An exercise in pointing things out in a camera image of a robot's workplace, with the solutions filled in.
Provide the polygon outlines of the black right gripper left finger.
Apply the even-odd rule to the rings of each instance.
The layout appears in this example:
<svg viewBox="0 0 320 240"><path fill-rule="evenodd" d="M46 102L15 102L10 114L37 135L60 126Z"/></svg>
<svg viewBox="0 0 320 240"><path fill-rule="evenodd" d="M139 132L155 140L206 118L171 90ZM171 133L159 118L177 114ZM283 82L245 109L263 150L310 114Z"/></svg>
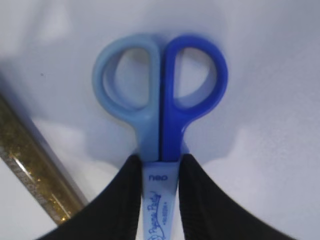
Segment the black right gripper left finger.
<svg viewBox="0 0 320 240"><path fill-rule="evenodd" d="M108 186L42 240L134 240L142 194L142 163L131 155Z"/></svg>

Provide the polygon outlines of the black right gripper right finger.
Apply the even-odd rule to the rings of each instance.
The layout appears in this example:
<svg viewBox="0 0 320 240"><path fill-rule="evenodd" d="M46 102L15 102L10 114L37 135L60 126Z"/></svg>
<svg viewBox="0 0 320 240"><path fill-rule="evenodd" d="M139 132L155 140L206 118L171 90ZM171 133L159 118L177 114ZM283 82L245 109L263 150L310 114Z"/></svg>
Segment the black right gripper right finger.
<svg viewBox="0 0 320 240"><path fill-rule="evenodd" d="M298 181L252 183L254 206L265 219L223 191L191 154L179 170L179 210L186 240L318 240L320 187Z"/></svg>

